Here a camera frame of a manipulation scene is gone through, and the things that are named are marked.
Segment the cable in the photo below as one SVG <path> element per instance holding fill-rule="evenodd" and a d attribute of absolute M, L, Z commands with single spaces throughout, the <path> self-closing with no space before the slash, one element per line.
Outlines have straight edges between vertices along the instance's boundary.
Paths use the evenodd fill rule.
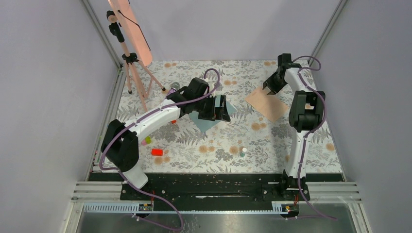
<path fill-rule="evenodd" d="M 199 97 L 199 98 L 196 98 L 196 99 L 194 99 L 194 100 L 188 100 L 188 101 L 179 102 L 179 103 L 172 103 L 172 104 L 168 104 L 168 105 L 162 106 L 161 108 L 156 108 L 156 109 L 154 109 L 153 111 L 151 111 L 149 114 L 146 114 L 146 115 L 142 116 L 141 118 L 139 118 L 135 123 L 131 123 L 130 125 L 128 125 L 127 127 L 125 127 L 123 130 L 121 130 L 121 131 L 109 142 L 109 144 L 107 144 L 106 148 L 104 149 L 104 151 L 103 151 L 103 153 L 102 153 L 102 156 L 100 157 L 99 168 L 100 168 L 101 170 L 103 170 L 103 171 L 117 170 L 118 173 L 120 174 L 120 176 L 122 176 L 123 179 L 124 179 L 125 181 L 127 181 L 127 178 L 125 177 L 125 175 L 123 174 L 123 172 L 121 172 L 117 167 L 107 167 L 107 168 L 103 167 L 103 161 L 104 161 L 104 159 L 106 158 L 106 154 L 107 154 L 107 152 L 109 151 L 110 147 L 113 145 L 113 143 L 114 143 L 124 132 L 126 132 L 127 130 L 129 130 L 129 129 L 132 128 L 133 126 L 139 124 L 142 120 L 144 120 L 144 119 L 146 119 L 147 117 L 153 115 L 154 113 L 157 113 L 158 111 L 162 111 L 164 108 L 169 108 L 169 107 L 173 107 L 173 106 L 177 106 L 177 105 L 181 105 L 181 104 L 193 103 L 193 102 L 202 100 L 202 99 L 210 96 L 210 95 L 219 87 L 219 85 L 220 85 L 220 75 L 219 75 L 219 72 L 218 72 L 216 69 L 213 69 L 213 68 L 207 69 L 206 72 L 205 72 L 205 74 L 203 75 L 203 78 L 206 79 L 206 74 L 207 74 L 209 71 L 211 71 L 211 70 L 213 70 L 213 71 L 216 72 L 218 79 L 217 79 L 217 81 L 216 81 L 216 83 L 215 83 L 215 87 L 214 87 L 209 93 L 207 93 L 207 94 L 205 94 L 205 95 L 203 95 L 203 96 L 201 96 L 201 97 Z M 130 183 L 130 182 L 128 182 L 128 184 L 129 184 L 133 189 L 135 189 L 136 191 L 138 191 L 138 192 L 140 192 L 140 193 L 142 193 L 142 194 L 144 194 L 144 195 L 146 195 L 146 196 L 153 197 L 153 198 L 157 198 L 157 199 L 160 199 L 160 200 L 164 201 L 165 203 L 167 203 L 173 210 L 176 211 L 177 215 L 179 216 L 179 219 L 180 219 L 180 227 L 179 227 L 179 228 L 171 228 L 171 227 L 165 226 L 165 225 L 163 225 L 163 224 L 160 224 L 160 223 L 157 223 L 157 222 L 154 222 L 154 221 L 145 219 L 145 218 L 138 218 L 138 220 L 141 219 L 142 221 L 152 223 L 152 224 L 154 224 L 154 225 L 156 225 L 156 226 L 159 226 L 159 227 L 168 229 L 168 230 L 170 230 L 170 231 L 181 231 L 181 230 L 183 230 L 184 223 L 183 223 L 182 214 L 177 210 L 177 208 L 176 208 L 172 203 L 170 203 L 168 200 L 164 199 L 163 197 L 160 197 L 160 196 L 157 196 L 157 195 L 154 195 L 154 194 L 151 194 L 151 193 L 147 193 L 147 192 L 145 192 L 145 191 L 143 191 L 143 190 L 140 190 L 139 188 L 137 188 L 136 186 L 134 186 L 134 185 L 133 185 L 132 183 Z"/>
<path fill-rule="evenodd" d="M 313 89 L 312 87 L 310 87 L 310 86 L 306 83 L 306 81 L 305 81 L 305 80 L 303 79 L 303 77 L 302 77 L 302 74 L 300 73 L 300 72 L 301 72 L 302 70 L 304 70 L 304 69 L 313 70 L 313 71 L 319 71 L 319 70 L 321 69 L 321 67 L 322 67 L 321 62 L 320 62 L 317 58 L 312 57 L 312 56 L 300 56 L 300 57 L 294 59 L 293 62 L 295 62 L 296 60 L 298 60 L 298 59 L 300 59 L 300 58 L 303 58 L 303 57 L 311 58 L 311 59 L 317 61 L 318 64 L 319 64 L 319 68 L 317 68 L 317 69 L 316 69 L 316 68 L 312 68 L 312 67 L 302 67 L 302 68 L 300 68 L 300 69 L 298 70 L 297 73 L 298 73 L 299 79 L 300 79 L 300 81 L 303 83 L 303 85 L 305 85 L 305 87 L 306 87 L 307 89 L 309 89 L 310 91 L 314 92 L 314 93 L 320 98 L 320 100 L 322 101 L 322 104 L 323 104 L 323 106 L 324 106 L 324 117 L 323 117 L 321 123 L 320 123 L 316 128 L 314 128 L 313 130 L 307 132 L 307 133 L 305 134 L 305 136 L 303 136 L 302 155 L 300 156 L 300 161 L 299 161 L 299 169 L 298 169 L 298 175 L 297 175 L 297 179 L 298 179 L 297 184 L 298 184 L 299 192 L 300 192 L 303 200 L 305 200 L 305 202 L 308 204 L 308 206 L 309 206 L 312 210 L 314 210 L 314 211 L 315 211 L 319 216 L 321 216 L 321 217 L 324 217 L 324 218 L 327 218 L 327 219 L 330 219 L 330 220 L 337 221 L 337 220 L 338 220 L 337 218 L 332 217 L 332 216 L 329 216 L 329 215 L 325 215 L 325 214 L 323 214 L 322 212 L 320 212 L 319 210 L 317 210 L 317 209 L 308 201 L 308 199 L 305 197 L 305 195 L 304 195 L 304 193 L 303 193 L 303 189 L 302 189 L 301 184 L 300 184 L 300 173 L 301 173 L 301 171 L 302 171 L 302 164 L 303 164 L 303 159 L 304 159 L 304 157 L 305 157 L 305 148 L 306 148 L 306 142 L 307 142 L 307 140 L 308 140 L 308 136 L 309 136 L 310 133 L 314 133 L 316 130 L 318 130 L 318 129 L 323 125 L 323 123 L 326 121 L 326 114 L 327 114 L 325 99 L 321 96 L 321 94 L 319 94 L 319 92 L 317 92 L 315 89 Z"/>
<path fill-rule="evenodd" d="M 125 17 L 125 18 L 128 19 L 130 22 L 136 24 L 136 25 L 139 27 L 140 32 L 141 32 L 142 35 L 143 35 L 144 41 L 146 42 L 146 45 L 147 45 L 147 47 L 149 48 L 149 51 L 152 51 L 152 50 L 150 49 L 149 43 L 147 43 L 147 40 L 146 40 L 146 37 L 144 36 L 143 31 L 142 31 L 141 28 L 140 28 L 140 25 L 138 25 L 138 23 L 136 23 L 136 22 L 134 22 L 133 20 L 131 20 L 131 19 L 129 19 L 128 17 L 126 17 L 120 10 L 117 10 L 117 11 L 118 11 L 123 17 Z"/>

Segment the tripod leg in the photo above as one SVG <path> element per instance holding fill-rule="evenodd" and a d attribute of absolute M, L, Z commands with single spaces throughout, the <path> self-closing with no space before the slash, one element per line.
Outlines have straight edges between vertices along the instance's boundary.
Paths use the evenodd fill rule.
<path fill-rule="evenodd" d="M 150 77 L 151 77 L 150 82 L 152 82 L 152 80 L 154 80 L 157 83 L 157 85 L 159 85 L 160 88 L 162 88 L 162 91 L 166 91 L 166 88 L 159 82 L 159 80 L 157 80 L 157 78 L 150 72 L 150 70 L 146 66 L 143 65 L 142 61 L 139 61 L 138 63 L 150 75 Z"/>
<path fill-rule="evenodd" d="M 127 88 L 129 89 L 129 94 L 131 94 L 132 93 L 132 84 L 130 82 L 130 74 L 129 74 L 130 69 L 129 69 L 129 65 L 127 63 L 125 65 L 125 68 L 126 68 Z"/>
<path fill-rule="evenodd" d="M 132 64 L 131 70 L 132 70 L 132 74 L 133 74 L 133 81 L 136 84 L 136 89 L 137 89 L 137 92 L 139 93 L 139 97 L 140 97 L 140 101 L 142 102 L 143 109 L 144 109 L 145 112 L 147 112 L 146 103 L 144 102 L 144 95 L 143 95 L 143 92 L 141 90 L 141 88 L 143 87 L 143 84 L 142 84 L 141 79 L 139 77 L 139 74 L 137 72 L 136 66 Z"/>
<path fill-rule="evenodd" d="M 147 98 L 148 94 L 146 93 L 146 91 L 144 89 L 144 85 L 142 83 L 139 72 L 137 71 L 137 68 L 136 68 L 134 63 L 131 65 L 130 69 L 132 70 L 133 77 L 136 77 L 136 81 L 138 83 L 137 87 L 140 88 L 140 91 L 143 93 L 143 97 Z"/>

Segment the tripod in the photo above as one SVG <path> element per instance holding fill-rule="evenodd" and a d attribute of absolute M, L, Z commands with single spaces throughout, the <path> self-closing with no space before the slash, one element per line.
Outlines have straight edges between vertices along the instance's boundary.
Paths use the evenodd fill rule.
<path fill-rule="evenodd" d="M 137 58 L 136 53 L 130 52 L 129 49 L 126 46 L 126 42 L 124 41 L 123 34 L 121 33 L 119 24 L 117 23 L 117 17 L 113 11 L 107 11 L 107 20 L 111 23 L 109 25 L 110 32 L 117 37 L 117 40 L 119 41 L 121 48 L 123 49 L 124 54 L 121 56 L 123 60 L 125 61 L 125 72 L 126 72 L 126 78 L 127 78 L 127 88 L 129 90 L 129 94 L 132 94 L 132 84 L 131 84 L 131 79 L 133 79 L 135 85 L 136 85 L 136 90 L 139 94 L 140 100 L 143 105 L 143 109 L 145 112 L 147 112 L 147 107 L 146 103 L 144 102 L 144 99 L 146 99 L 149 96 L 150 89 L 152 86 L 152 82 L 154 81 L 157 83 L 160 88 L 162 88 L 162 91 L 166 91 L 166 88 L 157 80 L 157 78 L 150 72 L 150 70 Z M 141 81 L 141 78 L 139 76 L 139 73 L 137 71 L 136 66 L 134 63 L 138 63 L 142 68 L 149 74 L 150 76 L 150 82 L 149 82 L 149 87 L 147 88 L 147 91 L 145 91 L 145 88 L 143 86 L 143 83 Z"/>

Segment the small bottle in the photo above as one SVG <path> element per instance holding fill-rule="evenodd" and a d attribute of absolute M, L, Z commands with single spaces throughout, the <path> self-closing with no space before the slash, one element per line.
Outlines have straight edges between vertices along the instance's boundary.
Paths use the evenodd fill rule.
<path fill-rule="evenodd" d="M 240 156 L 241 156 L 242 158 L 245 157 L 246 152 L 247 152 L 246 147 L 243 147 L 242 150 L 240 151 Z"/>

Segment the orange panel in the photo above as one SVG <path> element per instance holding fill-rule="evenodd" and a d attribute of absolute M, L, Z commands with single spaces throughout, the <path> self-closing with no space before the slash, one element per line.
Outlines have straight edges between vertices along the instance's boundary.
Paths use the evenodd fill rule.
<path fill-rule="evenodd" d="M 134 49 L 136 50 L 137 57 L 143 62 L 145 66 L 152 62 L 152 54 L 150 53 L 149 47 L 146 44 L 146 41 L 143 37 L 143 34 L 139 27 L 135 24 L 138 23 L 133 14 L 132 7 L 129 4 L 128 0 L 108 0 L 110 6 L 112 7 L 118 22 L 121 24 L 121 27 L 126 32 L 127 37 L 132 43 Z M 118 10 L 122 12 L 125 17 L 128 17 L 130 20 L 123 17 Z"/>

